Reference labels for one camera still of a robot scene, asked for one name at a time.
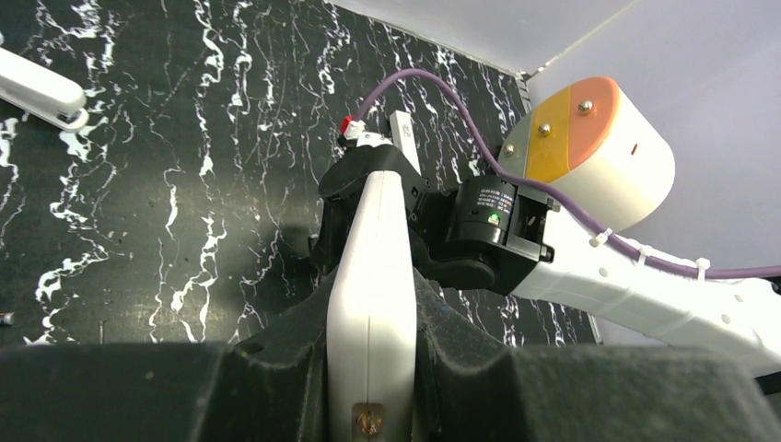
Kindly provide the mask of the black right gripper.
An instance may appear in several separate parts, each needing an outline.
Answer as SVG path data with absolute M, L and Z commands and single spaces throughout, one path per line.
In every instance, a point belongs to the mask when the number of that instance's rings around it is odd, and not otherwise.
M 450 194 L 433 187 L 393 145 L 354 147 L 320 181 L 321 227 L 318 237 L 309 242 L 310 259 L 320 274 L 337 267 L 368 176 L 376 171 L 395 172 L 402 179 L 402 228 L 410 236 L 414 267 L 423 271 L 454 260 L 444 241 Z

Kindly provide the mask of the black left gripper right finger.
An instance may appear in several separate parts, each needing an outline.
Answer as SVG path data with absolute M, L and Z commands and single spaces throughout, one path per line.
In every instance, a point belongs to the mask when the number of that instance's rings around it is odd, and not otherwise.
M 421 275 L 418 441 L 776 441 L 780 421 L 732 360 L 692 348 L 510 347 Z

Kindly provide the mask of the white round stool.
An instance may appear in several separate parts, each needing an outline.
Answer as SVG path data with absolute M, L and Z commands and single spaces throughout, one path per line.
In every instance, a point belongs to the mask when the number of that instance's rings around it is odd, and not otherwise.
M 563 192 L 616 232 L 659 208 L 676 172 L 670 145 L 606 76 L 579 80 L 533 108 L 498 163 Z

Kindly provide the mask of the black AAA battery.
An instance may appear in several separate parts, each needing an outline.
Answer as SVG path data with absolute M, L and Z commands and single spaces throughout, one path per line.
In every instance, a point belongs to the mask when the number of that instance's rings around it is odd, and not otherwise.
M 0 313 L 0 325 L 12 326 L 15 323 L 15 315 L 13 312 Z

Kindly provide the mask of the small white plastic object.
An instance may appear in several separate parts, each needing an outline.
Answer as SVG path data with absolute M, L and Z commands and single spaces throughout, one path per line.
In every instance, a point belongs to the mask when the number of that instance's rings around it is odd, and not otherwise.
M 81 86 L 6 49 L 1 49 L 1 99 L 66 132 L 88 121 Z

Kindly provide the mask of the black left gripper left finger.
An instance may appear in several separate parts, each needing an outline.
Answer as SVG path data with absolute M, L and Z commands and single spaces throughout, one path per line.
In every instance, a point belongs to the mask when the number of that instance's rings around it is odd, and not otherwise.
M 325 441 L 333 279 L 236 345 L 36 345 L 1 353 L 5 441 Z

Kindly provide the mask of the red and white remote control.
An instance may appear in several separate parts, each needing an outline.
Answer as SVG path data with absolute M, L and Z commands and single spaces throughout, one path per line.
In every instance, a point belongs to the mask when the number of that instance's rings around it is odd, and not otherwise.
M 368 176 L 335 275 L 326 321 L 333 441 L 411 438 L 416 294 L 402 179 Z

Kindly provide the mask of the long white remote control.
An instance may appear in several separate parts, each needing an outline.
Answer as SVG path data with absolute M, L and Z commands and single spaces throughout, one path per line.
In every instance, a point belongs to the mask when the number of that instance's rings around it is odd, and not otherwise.
M 417 174 L 421 175 L 411 114 L 402 110 L 395 110 L 389 117 L 389 124 L 393 144 L 402 151 Z

